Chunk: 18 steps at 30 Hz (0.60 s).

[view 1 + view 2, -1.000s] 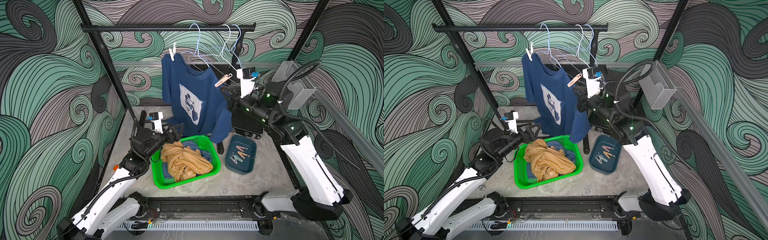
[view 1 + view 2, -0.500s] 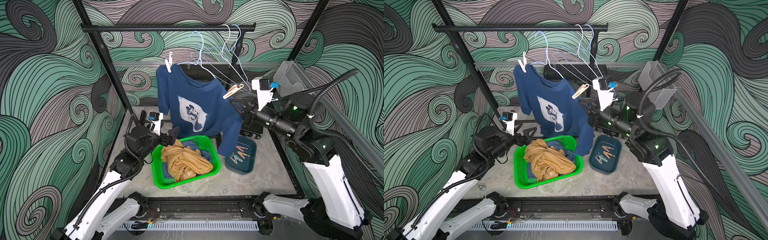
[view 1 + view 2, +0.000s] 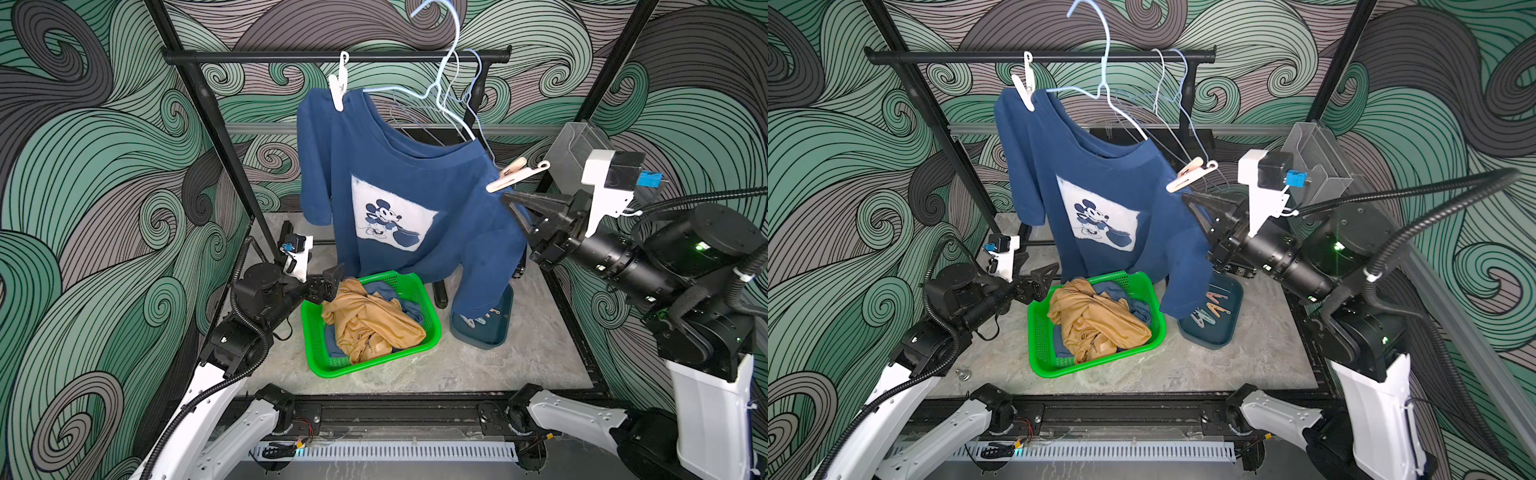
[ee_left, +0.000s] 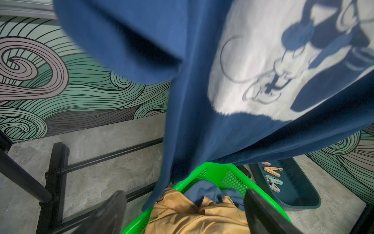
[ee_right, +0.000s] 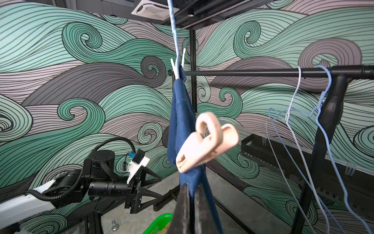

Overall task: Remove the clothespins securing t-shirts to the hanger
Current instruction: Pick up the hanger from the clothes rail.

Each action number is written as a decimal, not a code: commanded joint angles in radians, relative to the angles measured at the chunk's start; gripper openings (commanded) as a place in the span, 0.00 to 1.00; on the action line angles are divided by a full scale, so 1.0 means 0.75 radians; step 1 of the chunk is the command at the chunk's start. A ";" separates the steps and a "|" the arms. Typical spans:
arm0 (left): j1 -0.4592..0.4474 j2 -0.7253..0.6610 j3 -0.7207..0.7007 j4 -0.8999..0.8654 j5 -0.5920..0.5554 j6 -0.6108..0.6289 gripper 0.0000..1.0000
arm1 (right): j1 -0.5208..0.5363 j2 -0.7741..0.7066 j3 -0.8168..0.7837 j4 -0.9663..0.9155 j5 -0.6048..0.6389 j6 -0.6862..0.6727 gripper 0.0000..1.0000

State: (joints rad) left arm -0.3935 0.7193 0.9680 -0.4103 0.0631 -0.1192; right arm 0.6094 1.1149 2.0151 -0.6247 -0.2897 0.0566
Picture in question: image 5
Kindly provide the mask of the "dark navy t-shirt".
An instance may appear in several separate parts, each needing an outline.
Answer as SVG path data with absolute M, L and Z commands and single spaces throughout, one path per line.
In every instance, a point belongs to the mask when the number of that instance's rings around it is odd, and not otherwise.
M 195 112 L 184 84 L 187 77 L 182 66 L 179 66 L 179 75 L 180 78 L 176 79 L 173 83 L 172 107 L 168 132 L 167 155 L 169 162 L 174 165 L 176 164 L 176 157 L 181 147 L 189 135 L 195 131 L 196 122 Z M 179 178 L 181 186 L 185 184 L 188 185 L 191 206 L 194 205 L 194 194 L 198 188 L 198 185 L 202 185 L 217 230 L 220 234 L 222 234 L 223 228 L 216 208 L 215 200 L 207 180 L 206 166 L 203 164 L 187 171 L 186 173 L 180 173 Z

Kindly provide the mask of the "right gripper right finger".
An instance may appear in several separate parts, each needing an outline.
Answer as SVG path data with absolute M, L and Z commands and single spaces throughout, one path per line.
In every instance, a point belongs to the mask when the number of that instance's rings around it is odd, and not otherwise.
M 195 234 L 219 234 L 204 188 L 198 185 L 194 195 Z

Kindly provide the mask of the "tan yellow t-shirt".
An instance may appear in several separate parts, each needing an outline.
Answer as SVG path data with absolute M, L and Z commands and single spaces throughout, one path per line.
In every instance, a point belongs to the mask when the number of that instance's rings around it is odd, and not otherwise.
M 166 234 L 169 227 L 170 227 L 170 223 L 168 223 L 161 231 L 159 231 L 158 234 Z

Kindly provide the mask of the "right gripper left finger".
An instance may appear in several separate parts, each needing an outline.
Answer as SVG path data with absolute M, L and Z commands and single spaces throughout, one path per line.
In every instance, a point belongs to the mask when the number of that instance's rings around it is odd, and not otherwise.
M 182 185 L 172 221 L 166 234 L 189 234 L 191 232 L 191 198 L 187 184 Z

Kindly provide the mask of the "light blue wire hanger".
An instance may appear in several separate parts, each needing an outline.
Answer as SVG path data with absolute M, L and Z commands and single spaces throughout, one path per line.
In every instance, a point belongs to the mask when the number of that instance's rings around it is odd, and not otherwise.
M 337 175 L 338 181 L 340 186 L 343 190 L 343 202 L 347 208 L 347 210 L 357 218 L 364 227 L 366 228 L 367 232 L 370 234 L 372 233 L 371 228 L 366 223 L 366 221 L 357 215 L 351 208 L 348 202 L 348 191 L 344 185 L 342 177 L 338 171 L 336 163 L 334 161 L 333 154 L 331 152 L 331 141 L 335 133 L 335 129 L 337 127 L 338 122 L 340 121 L 340 117 L 343 111 L 343 99 L 344 94 L 346 92 L 348 81 L 344 75 L 341 75 L 336 81 L 332 80 L 332 76 L 330 71 L 324 67 L 319 66 L 320 69 L 324 70 L 328 78 L 328 85 L 326 89 L 321 93 L 317 106 L 313 109 L 313 111 L 308 114 L 309 117 L 313 116 L 315 112 L 316 115 L 316 124 L 318 126 L 318 130 L 316 132 L 316 139 L 315 139 L 315 146 L 312 153 L 312 165 L 308 166 L 311 177 L 316 176 L 317 173 L 317 164 L 321 163 L 325 159 L 325 155 L 328 154 L 330 157 L 331 164 L 333 169 Z M 302 195 L 298 202 L 300 203 L 303 211 L 307 214 L 310 202 L 312 197 L 314 197 L 312 190 L 307 186 L 305 182 L 304 188 L 302 190 Z M 322 202 L 322 206 L 328 216 L 328 219 L 334 218 L 331 214 L 327 206 Z M 294 222 L 291 228 L 292 234 L 300 234 L 303 231 L 304 224 L 307 224 L 306 219 L 302 216 L 301 211 L 297 211 L 294 217 Z

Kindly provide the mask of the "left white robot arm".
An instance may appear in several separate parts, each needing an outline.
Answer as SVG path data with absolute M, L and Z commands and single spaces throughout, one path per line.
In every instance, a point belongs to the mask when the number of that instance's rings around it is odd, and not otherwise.
M 115 153 L 100 147 L 114 141 L 127 142 L 133 155 L 122 164 L 128 176 L 114 172 Z M 135 149 L 125 137 L 113 137 L 98 144 L 84 160 L 82 169 L 66 172 L 54 180 L 31 190 L 1 199 L 1 228 L 9 228 L 36 214 L 82 202 L 85 196 L 123 198 L 125 208 L 137 214 L 162 200 L 162 195 L 147 189 L 162 181 L 162 177 L 147 168 L 149 154 Z

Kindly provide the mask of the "white wire hanger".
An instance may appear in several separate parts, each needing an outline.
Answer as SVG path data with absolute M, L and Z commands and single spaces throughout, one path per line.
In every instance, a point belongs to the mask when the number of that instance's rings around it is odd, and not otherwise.
M 274 120 L 278 120 L 279 118 L 275 118 L 275 119 L 273 119 L 273 118 L 271 117 L 270 112 L 271 112 L 271 111 L 275 111 L 275 114 L 276 114 L 277 116 L 279 116 L 279 115 L 281 114 L 281 112 L 278 112 L 275 108 L 269 108 L 269 110 L 268 110 L 269 120 L 266 122 L 266 136 L 267 136 L 267 137 L 269 136 L 269 135 L 268 135 L 267 123 L 270 122 L 270 123 L 272 124 L 274 130 L 276 131 L 276 134 L 277 134 L 277 136 L 279 137 L 279 140 L 281 141 L 282 145 L 284 146 L 284 148 L 285 148 L 287 154 L 290 156 L 291 161 L 294 163 L 294 165 L 296 166 L 297 170 L 298 170 L 298 171 L 300 172 L 300 174 L 303 176 L 304 181 L 307 183 L 307 186 L 312 190 L 312 193 L 313 193 L 314 197 L 316 198 L 317 204 L 318 204 L 320 210 L 322 211 L 322 214 L 323 214 L 323 216 L 324 216 L 324 218 L 325 218 L 325 221 L 326 221 L 325 231 L 326 231 L 327 233 L 329 233 L 329 231 L 330 231 L 330 224 L 329 224 L 328 216 L 327 216 L 327 214 L 326 214 L 326 212 L 325 212 L 325 210 L 324 210 L 324 207 L 322 206 L 321 200 L 320 200 L 320 198 L 319 198 L 319 196 L 318 196 L 318 194 L 317 194 L 316 188 L 315 188 L 314 183 L 313 183 L 313 179 L 312 179 L 312 177 L 311 177 L 311 174 L 310 174 L 310 171 L 309 171 L 309 168 L 308 168 L 308 165 L 307 165 L 306 159 L 305 159 L 305 157 L 304 157 L 303 151 L 301 150 L 301 147 L 300 147 L 300 145 L 299 145 L 298 139 L 297 139 L 297 137 L 296 137 L 296 135 L 295 135 L 295 132 L 293 131 L 292 127 L 291 127 L 290 124 L 289 124 L 289 119 L 290 119 L 290 116 L 291 116 L 290 113 L 291 113 L 291 111 L 292 111 L 293 103 L 294 103 L 295 97 L 296 97 L 296 95 L 297 95 L 298 90 L 300 89 L 300 85 L 301 85 L 301 82 L 302 82 L 302 69 L 301 69 L 300 66 L 297 66 L 297 69 L 298 69 L 298 83 L 297 83 L 297 86 L 296 86 L 295 92 L 294 92 L 294 94 L 293 94 L 293 96 L 292 96 L 292 98 L 291 98 L 291 101 L 290 101 L 290 103 L 289 103 L 288 109 L 285 111 L 284 121 L 285 121 L 286 126 L 288 127 L 289 131 L 291 132 L 292 137 L 293 137 L 293 139 L 294 139 L 294 141 L 295 141 L 295 143 L 296 143 L 297 149 L 298 149 L 298 151 L 299 151 L 299 153 L 300 153 L 300 155 L 301 155 L 302 161 L 303 161 L 303 163 L 304 163 L 304 167 L 305 167 L 305 169 L 306 169 L 306 173 L 307 173 L 308 179 L 305 178 L 303 172 L 301 171 L 301 169 L 298 167 L 298 165 L 297 165 L 296 162 L 294 161 L 293 157 L 291 156 L 291 154 L 290 154 L 289 151 L 288 151 L 288 148 L 285 146 L 284 141 L 282 140 L 280 134 L 277 132 L 277 129 L 276 129 L 276 127 L 275 127 L 273 121 L 274 121 Z M 310 229 L 311 229 L 312 233 L 315 234 L 316 232 L 315 232 L 314 228 L 312 227 L 312 225 L 311 225 L 309 219 L 307 218 L 307 216 L 306 216 L 305 212 L 303 211 L 303 209 L 302 209 L 300 203 L 298 202 L 298 200 L 297 200 L 297 198 L 296 198 L 296 196 L 295 196 L 295 194 L 294 194 L 294 192 L 293 192 L 291 186 L 290 186 L 289 183 L 288 183 L 288 180 L 287 180 L 287 178 L 286 178 L 286 176 L 285 176 L 285 174 L 284 174 L 284 172 L 283 172 L 283 170 L 282 170 L 282 167 L 281 167 L 281 165 L 280 165 L 280 163 L 279 163 L 279 161 L 278 161 L 277 155 L 276 155 L 276 153 L 275 153 L 275 151 L 274 151 L 274 148 L 273 148 L 271 142 L 270 142 L 270 147 L 271 147 L 272 153 L 273 153 L 273 155 L 274 155 L 274 158 L 275 158 L 275 160 L 276 160 L 276 163 L 277 163 L 277 165 L 278 165 L 278 168 L 280 169 L 281 175 L 282 175 L 282 177 L 283 177 L 283 179 L 284 179 L 284 181 L 285 181 L 285 183 L 286 183 L 286 185 L 287 185 L 287 187 L 288 187 L 288 189 L 289 189 L 289 191 L 290 191 L 290 193 L 291 193 L 293 199 L 295 200 L 295 202 L 296 202 L 296 204 L 297 204 L 297 207 L 298 207 L 299 211 L 301 211 L 302 216 L 306 219 L 307 224 L 310 226 Z

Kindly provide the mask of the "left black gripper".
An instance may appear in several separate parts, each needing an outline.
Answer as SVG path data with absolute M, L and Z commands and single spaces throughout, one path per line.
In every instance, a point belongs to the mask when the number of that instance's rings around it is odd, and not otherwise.
M 130 191 L 126 196 L 125 209 L 131 214 L 137 214 L 162 200 L 162 195 L 140 186 L 154 185 L 162 181 L 162 177 L 147 167 L 141 167 L 141 175 L 136 175 L 129 185 Z

